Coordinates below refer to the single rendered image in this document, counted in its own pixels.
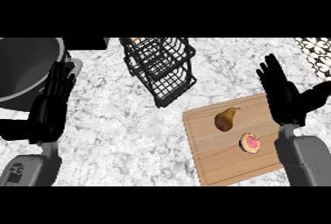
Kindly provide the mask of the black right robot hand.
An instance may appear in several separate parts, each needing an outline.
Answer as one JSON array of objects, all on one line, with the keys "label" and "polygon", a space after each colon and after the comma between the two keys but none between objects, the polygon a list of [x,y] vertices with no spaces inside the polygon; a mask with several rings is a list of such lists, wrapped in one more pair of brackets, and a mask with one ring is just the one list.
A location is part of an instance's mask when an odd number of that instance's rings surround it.
[{"label": "black right robot hand", "polygon": [[280,125],[306,126],[306,114],[327,104],[331,95],[331,80],[299,93],[296,84],[285,78],[285,72],[275,55],[265,56],[256,70],[266,93],[274,121]]}]

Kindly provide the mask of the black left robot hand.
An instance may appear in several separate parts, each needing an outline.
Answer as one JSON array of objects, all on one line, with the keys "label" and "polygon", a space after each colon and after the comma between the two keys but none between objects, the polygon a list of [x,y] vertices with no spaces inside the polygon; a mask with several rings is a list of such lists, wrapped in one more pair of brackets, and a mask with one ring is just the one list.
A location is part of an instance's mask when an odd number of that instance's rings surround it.
[{"label": "black left robot hand", "polygon": [[55,62],[46,78],[43,94],[36,98],[25,120],[0,119],[0,137],[6,141],[27,140],[31,144],[52,143],[62,136],[68,97],[77,77],[68,62]]}]

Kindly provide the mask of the wooden cutting board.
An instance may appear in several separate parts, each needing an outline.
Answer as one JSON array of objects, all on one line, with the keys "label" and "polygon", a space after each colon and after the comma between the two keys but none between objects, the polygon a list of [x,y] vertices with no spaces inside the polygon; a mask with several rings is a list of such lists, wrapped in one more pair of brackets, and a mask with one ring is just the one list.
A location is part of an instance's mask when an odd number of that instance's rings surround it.
[{"label": "wooden cutting board", "polygon": [[[240,110],[232,129],[222,132],[215,117],[229,107]],[[182,121],[203,186],[228,186],[283,168],[275,150],[280,125],[271,116],[265,93],[188,110]],[[253,133],[260,141],[256,154],[240,147],[246,133]]]}]

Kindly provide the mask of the large grey pot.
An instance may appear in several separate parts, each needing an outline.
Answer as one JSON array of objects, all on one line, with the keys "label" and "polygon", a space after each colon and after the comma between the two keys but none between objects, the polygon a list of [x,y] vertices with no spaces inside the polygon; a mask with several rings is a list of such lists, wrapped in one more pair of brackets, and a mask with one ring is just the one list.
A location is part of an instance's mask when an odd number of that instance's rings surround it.
[{"label": "large grey pot", "polygon": [[0,38],[0,109],[30,111],[55,61],[79,75],[83,62],[71,58],[62,38]]}]

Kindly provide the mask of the brown pear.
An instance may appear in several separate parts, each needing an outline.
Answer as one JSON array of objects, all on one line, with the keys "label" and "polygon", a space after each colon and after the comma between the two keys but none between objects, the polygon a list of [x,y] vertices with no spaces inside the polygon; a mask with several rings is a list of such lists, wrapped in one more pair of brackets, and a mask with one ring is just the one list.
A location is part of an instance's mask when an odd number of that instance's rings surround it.
[{"label": "brown pear", "polygon": [[215,117],[216,128],[223,132],[229,131],[234,127],[234,115],[237,110],[238,108],[231,107]]}]

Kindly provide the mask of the black and white patterned mat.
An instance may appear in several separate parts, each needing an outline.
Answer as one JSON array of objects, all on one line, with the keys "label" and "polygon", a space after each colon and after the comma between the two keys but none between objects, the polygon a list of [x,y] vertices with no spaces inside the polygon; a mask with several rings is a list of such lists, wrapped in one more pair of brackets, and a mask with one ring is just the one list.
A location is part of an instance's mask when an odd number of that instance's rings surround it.
[{"label": "black and white patterned mat", "polygon": [[296,38],[300,50],[324,81],[331,81],[331,38]]}]

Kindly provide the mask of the dark flat block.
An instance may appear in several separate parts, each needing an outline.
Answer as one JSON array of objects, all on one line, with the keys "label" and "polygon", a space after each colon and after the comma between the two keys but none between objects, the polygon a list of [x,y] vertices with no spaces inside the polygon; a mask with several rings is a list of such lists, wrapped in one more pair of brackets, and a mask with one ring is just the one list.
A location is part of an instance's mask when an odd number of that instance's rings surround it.
[{"label": "dark flat block", "polygon": [[65,47],[70,51],[105,50],[108,48],[108,38],[64,38]]}]

